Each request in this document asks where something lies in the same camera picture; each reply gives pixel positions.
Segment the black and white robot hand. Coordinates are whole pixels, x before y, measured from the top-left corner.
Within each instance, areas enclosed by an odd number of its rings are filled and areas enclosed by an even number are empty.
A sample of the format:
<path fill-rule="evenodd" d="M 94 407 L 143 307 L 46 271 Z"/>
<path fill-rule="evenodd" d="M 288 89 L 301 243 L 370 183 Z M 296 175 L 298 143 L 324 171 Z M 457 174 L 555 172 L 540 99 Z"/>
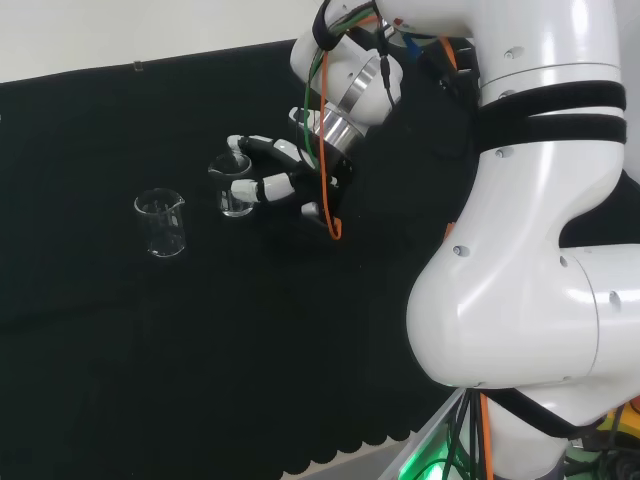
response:
<path fill-rule="evenodd" d="M 331 219 L 338 233 L 337 211 L 354 176 L 351 153 L 363 132 L 332 103 L 322 111 L 294 108 L 289 120 L 299 136 L 309 136 L 308 142 L 232 134 L 219 157 L 222 166 L 209 173 L 218 177 L 229 204 L 252 209 L 297 203 L 301 217 L 323 227 Z"/>

